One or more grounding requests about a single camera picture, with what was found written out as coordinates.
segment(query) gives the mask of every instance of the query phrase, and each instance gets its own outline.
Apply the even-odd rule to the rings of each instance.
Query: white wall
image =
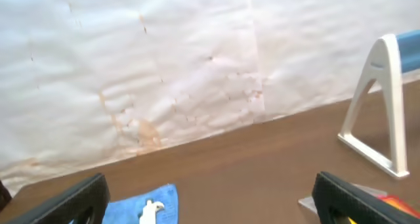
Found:
[[[351,97],[418,0],[0,0],[0,178],[22,185]]]

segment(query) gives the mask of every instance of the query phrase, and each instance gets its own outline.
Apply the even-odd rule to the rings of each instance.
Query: white figure on cloth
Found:
[[[156,224],[156,213],[165,206],[157,201],[153,202],[151,200],[147,200],[145,207],[143,208],[142,215],[140,216],[140,224]]]

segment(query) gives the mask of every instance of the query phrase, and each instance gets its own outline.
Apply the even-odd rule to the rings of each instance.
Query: white plastic stand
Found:
[[[401,60],[397,38],[394,34],[384,35],[375,42],[370,51],[348,109],[343,128],[338,135],[339,139],[350,148],[353,148],[356,152],[396,178],[402,178],[410,174],[407,170],[401,75]],[[367,146],[351,133],[363,100],[375,81],[382,86],[385,98],[391,160]]]

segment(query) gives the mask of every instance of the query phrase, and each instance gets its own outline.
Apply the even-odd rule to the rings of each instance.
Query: wrinkled white paper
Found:
[[[0,179],[15,193],[349,98],[375,39],[419,28],[419,9],[418,0],[0,0]]]

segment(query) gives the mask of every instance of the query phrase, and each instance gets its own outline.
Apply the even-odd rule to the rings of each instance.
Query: blue fabric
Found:
[[[165,185],[147,194],[108,204],[103,224],[138,224],[146,201],[160,201],[164,210],[156,214],[156,224],[178,224],[178,193],[175,185]]]
[[[420,30],[396,36],[400,49],[401,71],[410,72],[420,68]]]

